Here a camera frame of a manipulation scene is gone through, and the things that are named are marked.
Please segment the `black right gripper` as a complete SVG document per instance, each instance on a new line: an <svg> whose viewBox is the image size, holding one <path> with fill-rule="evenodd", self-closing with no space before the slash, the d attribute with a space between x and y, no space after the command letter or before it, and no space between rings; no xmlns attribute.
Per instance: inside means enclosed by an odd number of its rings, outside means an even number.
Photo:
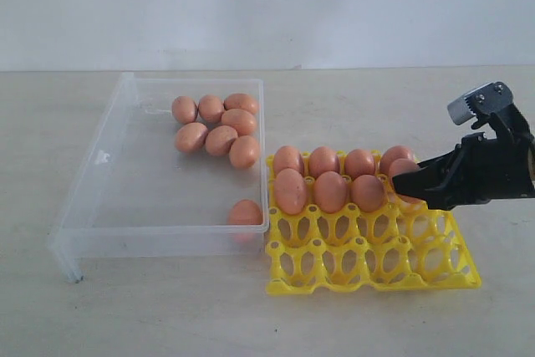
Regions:
<svg viewBox="0 0 535 357"><path fill-rule="evenodd" d="M533 198L533 165L534 138L511 144L476 133L464 137L454 150L419 162L419 172L394 176L392 183L399 196L450 211L493 200Z"/></svg>

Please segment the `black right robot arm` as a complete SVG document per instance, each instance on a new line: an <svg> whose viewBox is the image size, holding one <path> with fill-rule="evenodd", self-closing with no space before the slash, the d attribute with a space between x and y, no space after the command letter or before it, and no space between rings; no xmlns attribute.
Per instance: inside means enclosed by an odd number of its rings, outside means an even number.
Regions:
<svg viewBox="0 0 535 357"><path fill-rule="evenodd" d="M534 139L462 138L453 151L393 176L395 192L425 201L430 209L482 205L534 197Z"/></svg>

